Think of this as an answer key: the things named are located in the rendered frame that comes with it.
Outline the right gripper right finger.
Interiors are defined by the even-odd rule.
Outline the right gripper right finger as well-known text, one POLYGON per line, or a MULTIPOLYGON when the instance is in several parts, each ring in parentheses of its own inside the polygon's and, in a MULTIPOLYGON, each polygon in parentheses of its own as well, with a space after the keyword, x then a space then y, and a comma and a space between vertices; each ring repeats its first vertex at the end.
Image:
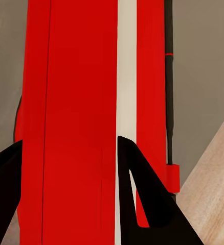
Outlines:
POLYGON ((204 245, 134 141, 118 136, 121 245, 204 245), (149 228, 138 225, 129 171, 149 228))

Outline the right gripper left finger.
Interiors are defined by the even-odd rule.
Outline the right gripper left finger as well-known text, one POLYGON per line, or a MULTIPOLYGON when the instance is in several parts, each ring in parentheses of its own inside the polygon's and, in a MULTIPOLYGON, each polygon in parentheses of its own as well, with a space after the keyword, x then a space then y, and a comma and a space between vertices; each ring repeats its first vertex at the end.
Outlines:
POLYGON ((0 245, 20 202, 22 149, 21 140, 0 152, 0 245))

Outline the radio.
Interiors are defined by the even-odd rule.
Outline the radio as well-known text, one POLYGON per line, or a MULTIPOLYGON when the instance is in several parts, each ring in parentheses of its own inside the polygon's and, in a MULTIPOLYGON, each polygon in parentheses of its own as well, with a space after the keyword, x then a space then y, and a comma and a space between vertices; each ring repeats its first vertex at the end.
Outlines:
POLYGON ((28 0, 19 245, 121 245, 118 136, 176 202, 172 61, 172 0, 28 0))

